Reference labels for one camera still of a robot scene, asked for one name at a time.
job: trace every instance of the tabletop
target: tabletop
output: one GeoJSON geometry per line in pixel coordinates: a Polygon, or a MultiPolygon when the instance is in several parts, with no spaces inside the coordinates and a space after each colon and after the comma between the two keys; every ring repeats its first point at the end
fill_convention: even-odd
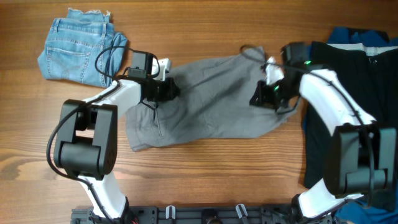
{"type": "MultiPolygon", "coordinates": [[[[62,103],[101,91],[40,73],[37,57],[47,32],[69,7],[110,11],[130,47],[168,57],[174,67],[236,55],[243,44],[261,45],[280,62],[282,46],[326,41],[334,26],[398,35],[396,1],[1,2],[0,223],[69,223],[71,209],[90,206],[81,185],[54,174],[45,160],[62,103]]],[[[131,205],[289,203],[306,190],[304,108],[302,103],[286,123],[258,139],[201,139],[135,153],[122,118],[116,178],[131,205]]]]}

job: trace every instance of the jeans pocket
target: jeans pocket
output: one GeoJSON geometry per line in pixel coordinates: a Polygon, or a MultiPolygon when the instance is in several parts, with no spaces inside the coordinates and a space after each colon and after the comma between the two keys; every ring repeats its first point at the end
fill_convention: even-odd
{"type": "Polygon", "coordinates": [[[47,47],[47,70],[50,78],[84,82],[90,52],[72,52],[47,47]]]}

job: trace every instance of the cable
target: cable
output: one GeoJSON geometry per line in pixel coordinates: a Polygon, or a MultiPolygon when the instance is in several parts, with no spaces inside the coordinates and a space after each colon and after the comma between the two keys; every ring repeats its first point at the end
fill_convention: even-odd
{"type": "Polygon", "coordinates": [[[240,53],[241,53],[241,55],[243,57],[246,57],[247,59],[255,61],[255,62],[259,62],[262,65],[274,65],[274,66],[283,68],[285,70],[295,70],[296,72],[300,72],[300,73],[303,73],[303,74],[313,75],[313,76],[323,80],[324,82],[327,82],[327,84],[329,84],[332,88],[334,88],[343,97],[345,102],[348,104],[350,109],[353,111],[355,118],[360,123],[362,134],[363,134],[364,138],[366,139],[365,147],[368,149],[368,153],[369,153],[369,193],[368,193],[369,197],[368,197],[368,207],[370,207],[371,203],[372,203],[372,200],[373,200],[373,192],[374,192],[374,154],[373,154],[373,148],[372,148],[372,144],[371,144],[368,132],[366,131],[365,125],[364,125],[362,119],[360,118],[358,111],[354,108],[354,106],[351,104],[351,102],[347,99],[345,94],[339,88],[337,88],[337,86],[335,86],[332,81],[322,77],[319,74],[316,74],[314,72],[311,72],[309,70],[302,69],[302,68],[296,68],[296,67],[292,67],[292,66],[288,66],[288,65],[281,65],[281,64],[278,64],[278,63],[269,63],[269,62],[267,62],[267,59],[266,59],[265,55],[263,54],[263,52],[260,49],[256,48],[255,46],[253,46],[253,45],[248,45],[248,44],[243,45],[240,48],[239,51],[240,51],[240,53]],[[247,55],[243,51],[246,48],[250,48],[250,49],[255,50],[260,55],[262,55],[264,57],[264,59],[261,60],[261,59],[254,58],[252,56],[247,55]]]}
{"type": "MultiPolygon", "coordinates": [[[[74,115],[74,114],[75,114],[76,112],[78,112],[78,111],[83,110],[84,108],[89,107],[89,105],[91,105],[91,104],[93,104],[93,103],[95,103],[95,102],[97,102],[97,101],[100,101],[100,100],[102,100],[103,98],[109,96],[110,94],[114,93],[114,92],[121,86],[119,79],[122,78],[122,77],[114,77],[114,76],[112,76],[112,75],[109,75],[109,74],[107,74],[107,73],[104,73],[104,72],[102,72],[102,71],[98,68],[98,66],[97,66],[98,59],[101,57],[101,55],[103,55],[103,54],[104,54],[106,51],[108,51],[108,50],[117,49],[117,48],[129,49],[130,51],[133,51],[133,52],[135,51],[135,50],[133,50],[133,49],[127,47],[127,46],[112,46],[112,47],[108,47],[107,49],[104,49],[103,51],[101,51],[101,52],[98,54],[97,58],[95,59],[95,69],[97,70],[97,72],[99,72],[100,74],[102,74],[102,75],[105,76],[105,77],[108,77],[108,78],[112,79],[113,81],[116,81],[116,83],[117,83],[116,86],[115,86],[112,90],[110,90],[110,91],[104,93],[103,95],[98,96],[98,97],[95,98],[94,100],[88,101],[88,102],[86,102],[86,103],[82,103],[82,104],[79,105],[77,108],[75,108],[75,109],[72,110],[70,113],[68,113],[64,118],[62,118],[62,119],[60,120],[60,122],[57,124],[57,126],[55,127],[55,129],[53,130],[53,132],[51,133],[51,135],[50,135],[50,137],[49,137],[49,141],[48,141],[48,143],[47,143],[47,150],[46,150],[47,163],[49,164],[50,168],[51,168],[56,174],[60,175],[61,177],[64,177],[64,178],[67,178],[67,179],[70,179],[70,180],[77,180],[77,181],[79,181],[79,182],[81,182],[81,183],[87,185],[88,190],[89,190],[89,191],[92,193],[92,195],[93,195],[93,198],[94,198],[95,203],[97,204],[97,206],[99,207],[99,209],[101,210],[101,212],[104,214],[105,219],[107,219],[107,221],[110,222],[110,223],[115,223],[115,221],[109,216],[108,213],[106,213],[106,211],[105,211],[105,209],[104,209],[104,207],[103,207],[101,201],[99,200],[99,198],[98,198],[98,196],[97,196],[97,194],[96,194],[96,192],[95,192],[95,189],[93,188],[93,185],[92,185],[91,183],[89,183],[87,180],[84,180],[84,179],[81,179],[81,178],[78,178],[78,177],[77,177],[77,178],[70,177],[69,175],[64,174],[63,172],[59,171],[59,170],[55,167],[55,165],[53,164],[53,162],[52,162],[52,160],[51,160],[51,145],[52,145],[52,142],[53,142],[53,140],[54,140],[54,138],[55,138],[55,135],[58,133],[59,129],[62,127],[62,125],[63,125],[72,115],[74,115]]],[[[160,67],[159,67],[159,69],[158,69],[157,74],[154,75],[154,76],[151,76],[151,77],[157,77],[157,76],[159,75],[159,73],[160,73],[160,67]]]]}

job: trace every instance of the denim waistband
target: denim waistband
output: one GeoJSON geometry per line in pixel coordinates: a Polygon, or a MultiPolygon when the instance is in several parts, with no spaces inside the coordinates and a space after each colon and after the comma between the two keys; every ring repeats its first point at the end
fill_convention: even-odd
{"type": "Polygon", "coordinates": [[[80,22],[74,19],[55,18],[51,25],[51,29],[54,32],[64,29],[103,36],[106,34],[114,35],[114,26],[108,22],[80,22]]]}

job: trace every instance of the white plastic part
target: white plastic part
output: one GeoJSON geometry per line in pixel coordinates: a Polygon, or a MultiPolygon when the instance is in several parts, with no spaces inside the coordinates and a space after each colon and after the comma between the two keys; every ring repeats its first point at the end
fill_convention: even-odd
{"type": "Polygon", "coordinates": [[[352,194],[345,198],[336,199],[336,197],[328,191],[322,179],[310,190],[300,194],[298,202],[303,216],[314,218],[331,208],[337,207],[346,199],[357,199],[362,196],[362,194],[352,194]]]}
{"type": "MultiPolygon", "coordinates": [[[[375,121],[375,119],[365,112],[344,89],[337,79],[336,72],[328,69],[313,70],[312,72],[332,81],[358,111],[364,124],[371,124],[372,121],[375,121]]],[[[336,126],[341,126],[345,123],[360,125],[344,98],[324,80],[311,74],[304,74],[300,82],[300,94],[315,108],[326,124],[331,136],[336,126]]]]}
{"type": "MultiPolygon", "coordinates": [[[[87,180],[93,184],[93,188],[104,207],[106,213],[111,218],[121,217],[124,206],[126,204],[126,197],[122,194],[119,188],[119,184],[116,181],[114,173],[111,172],[104,176],[103,180],[96,180],[94,177],[85,177],[80,175],[79,178],[87,180]]],[[[94,200],[93,194],[88,190],[88,187],[81,183],[83,188],[86,190],[88,197],[90,198],[92,204],[94,205],[94,214],[100,217],[105,217],[94,200]]]]}
{"type": "MultiPolygon", "coordinates": [[[[106,98],[103,98],[101,101],[93,103],[94,105],[108,104],[118,106],[118,119],[120,119],[121,116],[124,115],[128,109],[136,106],[141,100],[140,84],[131,80],[120,80],[120,84],[121,86],[114,93],[110,94],[106,98]]],[[[107,87],[107,89],[91,98],[85,99],[84,101],[87,102],[93,100],[99,95],[103,95],[112,90],[116,87],[116,85],[116,81],[113,81],[112,85],[107,87]]]]}
{"type": "MultiPolygon", "coordinates": [[[[166,74],[172,68],[172,61],[168,58],[160,59],[159,66],[160,66],[159,76],[154,79],[164,81],[166,79],[166,74]]],[[[158,70],[159,68],[157,66],[156,58],[154,58],[152,62],[152,75],[156,74],[158,70]]]]}
{"type": "MultiPolygon", "coordinates": [[[[270,57],[267,61],[268,63],[275,63],[275,59],[270,57]]],[[[274,84],[276,81],[283,79],[284,73],[282,70],[275,65],[267,65],[266,67],[266,83],[267,85],[274,84]]]]}

